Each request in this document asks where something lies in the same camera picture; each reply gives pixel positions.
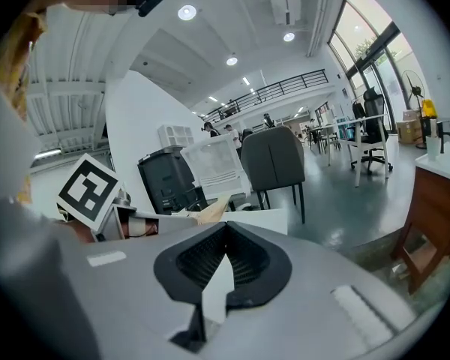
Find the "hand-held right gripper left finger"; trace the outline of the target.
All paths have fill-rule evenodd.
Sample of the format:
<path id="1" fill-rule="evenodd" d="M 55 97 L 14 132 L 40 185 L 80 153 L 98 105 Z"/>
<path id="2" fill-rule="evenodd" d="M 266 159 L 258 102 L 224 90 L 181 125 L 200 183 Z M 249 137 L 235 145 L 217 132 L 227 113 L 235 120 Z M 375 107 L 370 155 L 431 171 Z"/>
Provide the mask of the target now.
<path id="1" fill-rule="evenodd" d="M 208 340 L 202 290 L 179 270 L 179 255 L 219 233 L 212 223 L 143 240 L 83 244 L 59 230 L 63 271 L 79 316 L 70 324 L 72 359 L 227 359 L 220 330 Z"/>

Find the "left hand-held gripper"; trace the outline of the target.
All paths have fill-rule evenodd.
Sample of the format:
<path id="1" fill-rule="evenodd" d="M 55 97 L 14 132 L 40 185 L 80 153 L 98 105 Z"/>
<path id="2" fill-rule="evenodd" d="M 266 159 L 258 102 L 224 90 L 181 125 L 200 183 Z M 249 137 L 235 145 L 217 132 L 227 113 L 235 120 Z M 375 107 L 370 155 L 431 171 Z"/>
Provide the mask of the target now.
<path id="1" fill-rule="evenodd" d="M 190 216 L 138 211 L 116 173 L 89 154 L 73 165 L 56 203 L 81 242 L 140 239 L 197 225 Z"/>

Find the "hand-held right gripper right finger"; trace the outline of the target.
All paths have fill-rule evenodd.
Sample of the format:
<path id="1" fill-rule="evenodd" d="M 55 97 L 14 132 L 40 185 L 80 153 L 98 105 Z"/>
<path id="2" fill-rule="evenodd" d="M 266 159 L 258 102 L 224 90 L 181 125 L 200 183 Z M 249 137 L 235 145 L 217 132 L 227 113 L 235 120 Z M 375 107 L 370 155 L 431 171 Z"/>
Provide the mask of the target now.
<path id="1" fill-rule="evenodd" d="M 336 251 L 250 230 L 287 253 L 292 273 L 266 305 L 228 313 L 205 346 L 207 359 L 356 359 L 416 320 L 392 288 Z"/>

